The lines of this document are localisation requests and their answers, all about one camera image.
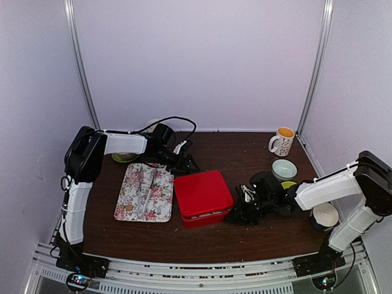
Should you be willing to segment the red box base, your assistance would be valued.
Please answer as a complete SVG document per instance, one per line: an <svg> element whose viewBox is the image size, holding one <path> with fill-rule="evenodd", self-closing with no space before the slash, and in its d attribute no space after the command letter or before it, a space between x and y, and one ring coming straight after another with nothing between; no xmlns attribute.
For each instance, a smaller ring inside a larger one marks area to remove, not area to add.
<svg viewBox="0 0 392 294"><path fill-rule="evenodd" d="M222 222L226 215L231 211L231 208L233 205L228 205L228 206L223 206L223 207L218 207L218 208L208 208L204 206L196 206L193 208L188 208L188 209L182 209L180 208L180 214L181 214L181 220L183 223L183 226L186 228L197 228L197 227L202 227L206 225L211 225L211 224L216 224L219 222ZM189 216L196 216L199 214L205 214L205 213L210 213L213 211L225 211L228 210L229 212L227 214L220 214L220 215L215 215L212 217L203 217L203 218L198 218L198 219L189 219Z"/></svg>

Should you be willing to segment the red box lid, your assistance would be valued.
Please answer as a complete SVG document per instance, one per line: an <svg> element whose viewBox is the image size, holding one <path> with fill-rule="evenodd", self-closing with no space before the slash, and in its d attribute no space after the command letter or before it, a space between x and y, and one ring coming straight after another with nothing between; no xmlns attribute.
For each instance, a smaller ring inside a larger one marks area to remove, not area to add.
<svg viewBox="0 0 392 294"><path fill-rule="evenodd" d="M234 204L225 179L218 170L176 178L174 188L183 217L225 211Z"/></svg>

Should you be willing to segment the metal tongs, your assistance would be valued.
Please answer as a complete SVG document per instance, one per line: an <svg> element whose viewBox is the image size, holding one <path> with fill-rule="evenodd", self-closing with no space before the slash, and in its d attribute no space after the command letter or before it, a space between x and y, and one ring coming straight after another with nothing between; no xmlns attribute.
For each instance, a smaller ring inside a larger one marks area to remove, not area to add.
<svg viewBox="0 0 392 294"><path fill-rule="evenodd" d="M156 175L157 175L157 168L152 167L151 168L151 183L149 185L149 189L147 190L147 193L145 193L144 188L143 188L143 185L145 182L144 170L142 168L140 170L140 181L139 181L139 187L138 187L138 193L137 193L137 195L138 195L137 219L141 219L147 209L147 204L149 202L149 199L150 199L152 191L153 191L154 184L156 182Z"/></svg>

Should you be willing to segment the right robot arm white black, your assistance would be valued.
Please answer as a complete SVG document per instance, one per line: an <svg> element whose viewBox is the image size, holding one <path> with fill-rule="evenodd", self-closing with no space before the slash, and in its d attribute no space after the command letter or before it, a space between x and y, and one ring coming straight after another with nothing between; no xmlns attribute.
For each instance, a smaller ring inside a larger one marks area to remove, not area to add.
<svg viewBox="0 0 392 294"><path fill-rule="evenodd" d="M361 202L314 255L314 265L324 271L357 237L391 215L391 167L370 151L362 151L344 168L288 189L273 172L260 171L251 176L249 185L237 185L235 192L236 203L224 220L244 225L257 225L270 213L291 216L297 208L307 211L340 198L362 195Z"/></svg>

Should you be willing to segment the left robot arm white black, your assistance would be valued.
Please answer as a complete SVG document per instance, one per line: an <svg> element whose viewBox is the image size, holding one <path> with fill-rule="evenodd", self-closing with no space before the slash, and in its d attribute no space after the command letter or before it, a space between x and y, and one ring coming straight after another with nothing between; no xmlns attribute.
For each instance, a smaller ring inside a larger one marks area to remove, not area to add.
<svg viewBox="0 0 392 294"><path fill-rule="evenodd" d="M83 126L76 134L64 157L65 175L61 179L64 191L62 201L61 228L55 245L59 248L59 259L64 260L75 272L88 267L88 258L83 254L83 226L87 199L93 182L99 177L104 156L107 154L136 154L162 164L175 175L199 172L200 168L192 155L186 151L192 142L185 138L173 149L168 141L175 136L170 127L157 121L138 131L96 130Z"/></svg>

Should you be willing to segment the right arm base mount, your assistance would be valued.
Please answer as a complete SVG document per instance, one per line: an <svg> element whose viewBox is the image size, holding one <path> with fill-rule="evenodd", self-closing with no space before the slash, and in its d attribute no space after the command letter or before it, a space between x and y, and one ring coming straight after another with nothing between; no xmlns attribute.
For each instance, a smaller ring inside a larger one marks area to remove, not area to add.
<svg viewBox="0 0 392 294"><path fill-rule="evenodd" d="M330 248L328 241L327 235L317 253L292 260L296 276L312 276L313 286L324 292L337 286L336 269L346 264L342 252Z"/></svg>

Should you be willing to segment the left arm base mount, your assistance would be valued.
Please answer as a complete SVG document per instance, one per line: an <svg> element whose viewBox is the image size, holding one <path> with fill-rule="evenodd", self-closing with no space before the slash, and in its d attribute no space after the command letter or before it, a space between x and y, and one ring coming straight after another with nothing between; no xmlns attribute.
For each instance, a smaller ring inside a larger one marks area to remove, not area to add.
<svg viewBox="0 0 392 294"><path fill-rule="evenodd" d="M94 278L105 278L109 260L83 253L83 243L70 245L57 233L54 245L59 249L58 268L70 271L66 277L67 288L74 293L86 290Z"/></svg>

